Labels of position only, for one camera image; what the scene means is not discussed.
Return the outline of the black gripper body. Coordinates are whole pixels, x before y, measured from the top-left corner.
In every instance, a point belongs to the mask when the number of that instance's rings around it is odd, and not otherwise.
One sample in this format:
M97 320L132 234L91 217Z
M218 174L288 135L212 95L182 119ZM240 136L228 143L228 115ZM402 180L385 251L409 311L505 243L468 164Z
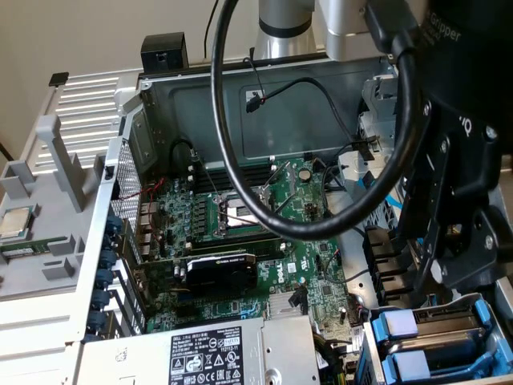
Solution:
M485 197L512 151L512 3L430 1L417 65L423 95L447 110L448 196Z

